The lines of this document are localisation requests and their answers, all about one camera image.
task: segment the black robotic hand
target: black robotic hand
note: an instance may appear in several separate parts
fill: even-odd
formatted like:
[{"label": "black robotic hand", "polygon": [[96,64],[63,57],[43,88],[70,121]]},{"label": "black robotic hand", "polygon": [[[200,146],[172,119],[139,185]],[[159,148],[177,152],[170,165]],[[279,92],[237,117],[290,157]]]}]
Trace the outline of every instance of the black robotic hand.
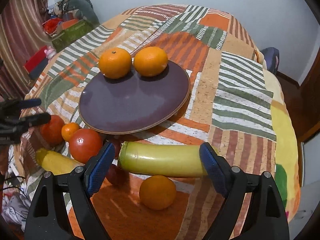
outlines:
[{"label": "black robotic hand", "polygon": [[0,103],[0,147],[20,143],[20,137],[30,127],[48,123],[51,116],[48,113],[20,117],[22,109],[41,105],[41,99],[7,100]]}]

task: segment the purple plate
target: purple plate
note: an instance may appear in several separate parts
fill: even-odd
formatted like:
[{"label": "purple plate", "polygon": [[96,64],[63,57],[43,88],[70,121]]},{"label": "purple plate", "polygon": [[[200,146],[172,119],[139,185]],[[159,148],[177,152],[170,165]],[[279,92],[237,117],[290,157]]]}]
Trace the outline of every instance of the purple plate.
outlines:
[{"label": "purple plate", "polygon": [[189,94],[187,72],[172,61],[152,78],[141,77],[134,69],[118,80],[100,72],[83,90],[79,113],[88,126],[99,132],[134,133],[167,120]]}]

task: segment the bed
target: bed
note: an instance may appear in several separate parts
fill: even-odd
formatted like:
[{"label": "bed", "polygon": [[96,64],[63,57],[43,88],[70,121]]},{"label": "bed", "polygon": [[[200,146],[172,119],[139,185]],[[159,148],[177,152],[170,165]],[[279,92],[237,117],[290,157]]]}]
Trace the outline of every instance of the bed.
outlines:
[{"label": "bed", "polygon": [[[201,144],[208,141],[230,165],[246,172],[269,171],[279,188],[288,221],[298,208],[300,187],[295,133],[280,84],[265,68],[262,53],[232,15],[194,5],[154,5],[132,8],[103,23],[57,54],[26,98],[42,99],[41,107],[22,115],[47,111],[64,121],[86,124],[78,111],[81,92],[99,72],[104,50],[121,47],[135,56],[146,46],[163,48],[170,60],[190,77],[190,99],[166,125],[118,136],[121,141],[156,144]],[[38,129],[30,129],[15,146],[16,168],[27,177],[32,199],[44,170],[35,151],[48,145]],[[60,152],[70,156],[68,143]],[[146,176],[130,175],[130,188],[119,190],[107,180],[92,203],[112,239],[202,239],[223,198],[208,178],[175,179],[177,198],[163,211],[139,204]],[[68,193],[66,208],[76,236]],[[232,236],[237,236],[249,206],[244,200]]]}]

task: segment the plate rim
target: plate rim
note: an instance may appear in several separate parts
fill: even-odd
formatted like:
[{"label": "plate rim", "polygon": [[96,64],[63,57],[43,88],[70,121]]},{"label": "plate rim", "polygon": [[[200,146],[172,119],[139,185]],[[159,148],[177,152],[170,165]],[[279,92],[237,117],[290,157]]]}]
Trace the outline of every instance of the plate rim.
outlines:
[{"label": "plate rim", "polygon": [[[168,120],[171,116],[174,115],[175,112],[177,112],[177,111],[183,106],[183,104],[187,101],[188,97],[190,96],[190,92],[191,92],[190,77],[189,77],[187,71],[186,71],[184,68],[182,68],[179,64],[177,64],[177,63],[175,63],[175,64],[176,64],[178,67],[180,67],[182,70],[184,70],[184,73],[185,73],[185,75],[186,75],[186,77],[187,77],[187,79],[188,79],[188,91],[187,91],[184,99],[183,99],[183,100],[181,101],[181,103],[176,107],[176,109],[175,109],[174,111],[172,111],[170,114],[168,114],[167,116],[165,116],[164,118],[162,118],[161,120],[159,120],[159,121],[157,121],[157,122],[155,122],[155,123],[153,123],[153,124],[151,124],[151,125],[149,125],[149,126],[147,126],[147,127],[143,127],[143,128],[136,129],[136,130],[126,131],[126,132],[110,132],[110,131],[104,131],[104,130],[97,129],[97,128],[94,128],[93,126],[89,125],[89,124],[84,120],[84,118],[82,117],[81,112],[80,112],[80,107],[78,107],[79,115],[80,115],[82,121],[83,121],[87,126],[89,126],[91,129],[93,129],[93,130],[95,130],[95,131],[97,131],[97,132],[104,133],[104,134],[112,134],[112,135],[124,135],[124,134],[131,134],[131,133],[136,133],[136,132],[141,132],[141,131],[148,130],[148,129],[150,129],[150,128],[152,128],[152,127],[155,127],[155,126],[157,126],[158,124],[164,122],[165,120]],[[79,105],[80,105],[81,96],[82,96],[82,93],[84,92],[84,90],[85,90],[85,88],[82,90],[81,95],[80,95],[80,97],[79,97]]]}]

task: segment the baseboard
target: baseboard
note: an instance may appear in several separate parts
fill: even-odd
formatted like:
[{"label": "baseboard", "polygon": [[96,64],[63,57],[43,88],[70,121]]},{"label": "baseboard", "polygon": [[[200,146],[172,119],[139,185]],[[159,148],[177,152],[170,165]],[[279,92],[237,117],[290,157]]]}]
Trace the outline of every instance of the baseboard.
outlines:
[{"label": "baseboard", "polygon": [[300,88],[300,85],[297,81],[295,81],[294,79],[288,77],[287,75],[277,71],[276,76],[281,77],[282,79],[288,81],[289,83],[291,83],[292,85],[295,85],[297,88]]}]

